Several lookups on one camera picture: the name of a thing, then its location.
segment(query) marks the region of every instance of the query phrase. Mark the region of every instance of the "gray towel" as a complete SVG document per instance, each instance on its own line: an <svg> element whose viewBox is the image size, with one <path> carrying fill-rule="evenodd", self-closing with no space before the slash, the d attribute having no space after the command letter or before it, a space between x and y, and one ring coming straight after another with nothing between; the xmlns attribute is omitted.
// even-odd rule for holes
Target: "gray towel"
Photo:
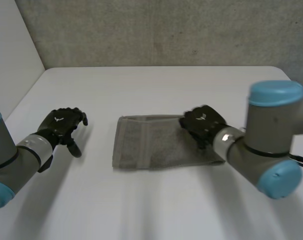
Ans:
<svg viewBox="0 0 303 240"><path fill-rule="evenodd" d="M220 165L225 161L182 129L181 115L122 116L118 120L112 167L163 169L177 166Z"/></svg>

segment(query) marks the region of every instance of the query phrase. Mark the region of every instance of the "black cable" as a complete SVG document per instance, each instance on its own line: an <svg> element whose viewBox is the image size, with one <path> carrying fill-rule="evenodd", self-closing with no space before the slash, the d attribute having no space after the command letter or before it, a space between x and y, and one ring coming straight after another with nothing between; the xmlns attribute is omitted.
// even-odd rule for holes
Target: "black cable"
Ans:
<svg viewBox="0 0 303 240"><path fill-rule="evenodd" d="M303 156L289 154L289 157L295 160L299 164L299 166L303 167Z"/></svg>

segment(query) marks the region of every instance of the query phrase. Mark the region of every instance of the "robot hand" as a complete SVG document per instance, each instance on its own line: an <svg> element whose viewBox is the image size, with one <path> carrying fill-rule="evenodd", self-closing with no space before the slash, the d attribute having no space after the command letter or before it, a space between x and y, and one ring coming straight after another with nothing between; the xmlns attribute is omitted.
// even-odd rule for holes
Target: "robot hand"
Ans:
<svg viewBox="0 0 303 240"><path fill-rule="evenodd" d="M225 119L208 105L185 112L179 123L196 140L200 149L212 144L217 131L227 126Z"/></svg>
<svg viewBox="0 0 303 240"><path fill-rule="evenodd" d="M77 129L78 124L82 122L88 125L87 116L77 107L59 108L51 111L40 124L37 134L47 135L53 145L66 145L69 152L76 158L82 156L82 152L72 138L72 132Z"/></svg>

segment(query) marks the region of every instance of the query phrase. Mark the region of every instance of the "white wall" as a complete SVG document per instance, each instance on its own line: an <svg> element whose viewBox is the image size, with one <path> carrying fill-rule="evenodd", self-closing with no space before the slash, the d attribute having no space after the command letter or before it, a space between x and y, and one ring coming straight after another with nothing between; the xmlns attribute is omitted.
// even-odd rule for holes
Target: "white wall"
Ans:
<svg viewBox="0 0 303 240"><path fill-rule="evenodd" d="M14 0L0 0L0 112L5 119L44 72Z"/></svg>

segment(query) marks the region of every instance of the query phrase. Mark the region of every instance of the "gray wall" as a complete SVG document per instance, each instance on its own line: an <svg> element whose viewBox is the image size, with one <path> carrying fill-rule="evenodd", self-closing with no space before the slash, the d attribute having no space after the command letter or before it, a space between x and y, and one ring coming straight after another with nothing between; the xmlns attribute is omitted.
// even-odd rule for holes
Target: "gray wall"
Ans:
<svg viewBox="0 0 303 240"><path fill-rule="evenodd" d="M303 0L16 0L45 68L275 66L303 82Z"/></svg>

